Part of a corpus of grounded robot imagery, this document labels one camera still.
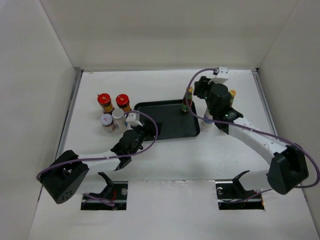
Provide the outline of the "yellow cap sauce bottle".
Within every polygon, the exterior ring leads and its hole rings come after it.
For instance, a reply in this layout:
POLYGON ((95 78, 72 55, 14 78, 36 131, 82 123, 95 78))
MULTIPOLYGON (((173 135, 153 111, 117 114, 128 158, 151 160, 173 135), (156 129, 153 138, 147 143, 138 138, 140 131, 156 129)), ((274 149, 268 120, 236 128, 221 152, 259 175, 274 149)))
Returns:
POLYGON ((181 111, 184 113, 188 113, 190 111, 190 107, 193 103, 193 87, 190 86, 186 89, 186 93, 182 99, 181 111))
POLYGON ((232 107, 232 106, 233 106, 233 102, 234 102, 234 99, 235 99, 235 96, 236 96, 237 92, 236 92, 236 90, 231 89, 231 90, 229 91, 229 93, 230 93, 230 102, 229 102, 229 106, 230 106, 230 107, 232 107))

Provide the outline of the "silver lid white jar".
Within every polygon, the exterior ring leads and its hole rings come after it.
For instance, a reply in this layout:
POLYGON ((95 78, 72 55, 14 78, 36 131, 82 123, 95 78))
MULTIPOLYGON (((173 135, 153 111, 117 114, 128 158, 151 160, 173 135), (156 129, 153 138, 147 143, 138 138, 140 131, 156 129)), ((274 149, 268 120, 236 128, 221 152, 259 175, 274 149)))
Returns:
POLYGON ((121 108, 114 109, 112 111, 112 118, 116 127, 121 131, 126 131, 128 123, 126 122, 125 112, 121 108))

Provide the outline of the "white jar red label lid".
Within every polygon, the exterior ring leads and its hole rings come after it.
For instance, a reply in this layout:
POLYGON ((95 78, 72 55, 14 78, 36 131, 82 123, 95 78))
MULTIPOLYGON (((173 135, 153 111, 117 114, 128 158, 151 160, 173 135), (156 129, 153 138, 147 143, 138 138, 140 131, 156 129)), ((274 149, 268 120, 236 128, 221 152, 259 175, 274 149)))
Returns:
POLYGON ((100 123, 107 133, 112 133, 116 129, 113 117, 108 113, 100 117, 100 123))

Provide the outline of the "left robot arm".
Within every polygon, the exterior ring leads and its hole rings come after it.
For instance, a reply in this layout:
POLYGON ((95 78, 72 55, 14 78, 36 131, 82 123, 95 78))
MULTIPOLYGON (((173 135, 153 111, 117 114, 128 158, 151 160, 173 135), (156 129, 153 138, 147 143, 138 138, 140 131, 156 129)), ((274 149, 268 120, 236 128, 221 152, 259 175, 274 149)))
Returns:
POLYGON ((48 191, 56 204, 62 204, 76 193, 88 174, 90 168, 86 162, 106 163, 107 160, 117 159, 119 165, 116 170, 121 170, 131 162, 133 156, 149 149, 148 147, 144 149, 142 146, 146 138, 150 137, 155 141, 158 134, 158 126, 152 126, 152 123, 147 121, 144 125, 134 126, 123 133, 119 142, 110 150, 115 156, 80 158, 72 150, 67 150, 48 168, 38 173, 36 179, 48 191))

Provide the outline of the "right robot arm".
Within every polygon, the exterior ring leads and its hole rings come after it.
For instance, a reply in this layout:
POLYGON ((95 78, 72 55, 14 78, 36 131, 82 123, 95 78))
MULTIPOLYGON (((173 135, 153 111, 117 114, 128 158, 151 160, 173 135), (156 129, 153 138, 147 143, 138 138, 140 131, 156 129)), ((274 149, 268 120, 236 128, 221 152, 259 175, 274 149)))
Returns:
POLYGON ((231 190, 236 197, 243 198, 259 188, 271 188, 285 195, 309 177, 304 153, 274 136, 259 134, 231 106, 232 95, 227 86, 202 76, 195 82, 193 94, 205 100, 210 118, 219 130, 246 144, 269 165, 269 169, 246 170, 234 177, 231 190))

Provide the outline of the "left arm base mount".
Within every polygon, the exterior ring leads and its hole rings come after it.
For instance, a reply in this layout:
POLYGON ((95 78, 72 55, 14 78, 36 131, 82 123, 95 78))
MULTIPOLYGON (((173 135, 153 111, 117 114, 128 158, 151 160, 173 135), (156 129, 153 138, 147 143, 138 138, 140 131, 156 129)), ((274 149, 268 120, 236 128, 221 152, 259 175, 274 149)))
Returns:
POLYGON ((89 192, 82 196, 83 211, 125 211, 129 183, 127 181, 112 181, 104 172, 98 172, 104 179, 104 188, 99 192, 89 192))

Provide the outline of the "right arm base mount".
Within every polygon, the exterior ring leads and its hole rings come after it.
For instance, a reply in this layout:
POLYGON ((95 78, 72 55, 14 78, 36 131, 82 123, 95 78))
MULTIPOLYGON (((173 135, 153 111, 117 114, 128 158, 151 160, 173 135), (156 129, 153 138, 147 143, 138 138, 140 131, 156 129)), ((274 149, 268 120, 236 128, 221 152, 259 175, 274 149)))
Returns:
POLYGON ((218 208, 221 211, 229 210, 264 210, 264 203, 262 195, 257 195, 253 198, 247 199, 257 190, 245 190, 240 184, 240 178, 248 173, 244 171, 233 179, 217 180, 215 182, 216 196, 218 201, 218 208))

